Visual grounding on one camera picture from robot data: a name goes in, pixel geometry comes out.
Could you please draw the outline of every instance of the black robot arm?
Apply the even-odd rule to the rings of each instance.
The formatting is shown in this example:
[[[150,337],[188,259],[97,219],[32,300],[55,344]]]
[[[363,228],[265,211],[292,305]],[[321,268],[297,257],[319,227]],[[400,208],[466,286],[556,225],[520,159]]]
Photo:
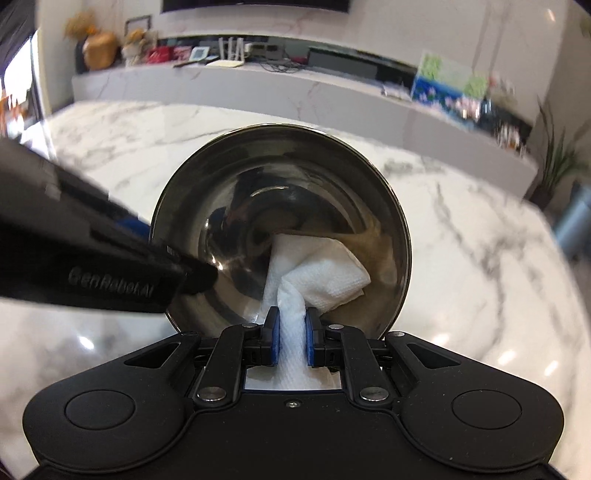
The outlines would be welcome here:
[[[121,226],[134,217],[106,192],[0,138],[0,296],[162,313],[176,294],[213,286],[212,265]]]

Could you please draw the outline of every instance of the stainless steel bowl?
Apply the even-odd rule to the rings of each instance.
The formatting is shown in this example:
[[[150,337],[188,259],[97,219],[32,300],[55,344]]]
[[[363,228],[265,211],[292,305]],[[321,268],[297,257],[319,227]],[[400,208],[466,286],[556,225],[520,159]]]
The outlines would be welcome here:
[[[168,309],[180,331],[217,337],[257,320],[274,233],[343,242],[372,277],[365,295],[325,317],[379,338],[404,302],[411,245],[388,182],[362,155],[322,132],[256,125],[222,135],[193,154],[164,189],[151,239],[218,267],[216,287],[177,296]]]

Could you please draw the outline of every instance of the television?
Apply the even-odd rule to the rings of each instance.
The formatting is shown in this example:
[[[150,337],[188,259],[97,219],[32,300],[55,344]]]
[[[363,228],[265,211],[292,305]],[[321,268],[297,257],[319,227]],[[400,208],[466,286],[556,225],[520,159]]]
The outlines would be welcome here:
[[[162,12],[220,5],[288,5],[348,12],[350,0],[162,0]]]

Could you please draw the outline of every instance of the colorful painting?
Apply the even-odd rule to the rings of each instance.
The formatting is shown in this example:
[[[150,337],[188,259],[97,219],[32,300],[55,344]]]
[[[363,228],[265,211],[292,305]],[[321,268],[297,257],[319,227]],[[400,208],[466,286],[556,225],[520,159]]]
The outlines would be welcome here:
[[[411,96],[460,121],[478,121],[488,83],[486,76],[475,74],[470,67],[424,52]]]

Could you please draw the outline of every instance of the green plant leaves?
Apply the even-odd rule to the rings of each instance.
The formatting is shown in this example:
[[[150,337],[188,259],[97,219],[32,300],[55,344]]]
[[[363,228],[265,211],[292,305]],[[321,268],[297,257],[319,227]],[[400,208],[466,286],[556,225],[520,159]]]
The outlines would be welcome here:
[[[560,181],[567,175],[578,171],[589,171],[587,163],[579,158],[579,151],[576,148],[577,142],[581,140],[591,129],[591,119],[587,120],[574,133],[573,138],[565,145],[566,129],[563,128],[558,142],[554,126],[554,115],[548,105],[548,112],[538,98],[538,106],[544,130],[546,133],[546,155],[544,159],[544,175],[542,185],[550,192],[553,192]]]

